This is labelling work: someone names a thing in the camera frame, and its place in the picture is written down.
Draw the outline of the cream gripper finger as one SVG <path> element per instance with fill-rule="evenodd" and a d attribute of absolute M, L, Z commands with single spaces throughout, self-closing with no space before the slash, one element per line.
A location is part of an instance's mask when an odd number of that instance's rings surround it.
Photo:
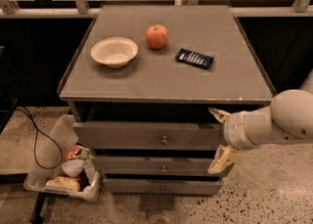
<path fill-rule="evenodd" d="M 208 111 L 221 123 L 224 124 L 230 114 L 228 112 L 216 109 L 216 108 L 209 108 Z"/>
<path fill-rule="evenodd" d="M 215 156 L 207 172 L 209 174 L 219 174 L 227 167 L 235 163 L 239 157 L 240 152 L 231 146 L 220 145 L 216 150 Z"/>

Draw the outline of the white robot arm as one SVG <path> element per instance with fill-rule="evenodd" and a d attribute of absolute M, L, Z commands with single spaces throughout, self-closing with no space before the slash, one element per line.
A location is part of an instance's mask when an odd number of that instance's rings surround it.
<path fill-rule="evenodd" d="M 293 145 L 313 140 L 313 94 L 289 89 L 277 94 L 270 105 L 252 112 L 208 111 L 223 124 L 227 146 L 220 145 L 209 174 L 218 174 L 233 164 L 240 152 L 262 145 Z"/>

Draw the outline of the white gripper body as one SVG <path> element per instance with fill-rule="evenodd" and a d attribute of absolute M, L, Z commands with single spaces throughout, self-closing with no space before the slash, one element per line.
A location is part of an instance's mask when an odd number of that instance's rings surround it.
<path fill-rule="evenodd" d="M 229 146 L 239 151 L 248 151 L 256 149 L 257 145 L 253 143 L 247 135 L 251 127 L 256 126 L 255 112 L 236 112 L 230 114 L 223 127 L 223 136 Z"/>

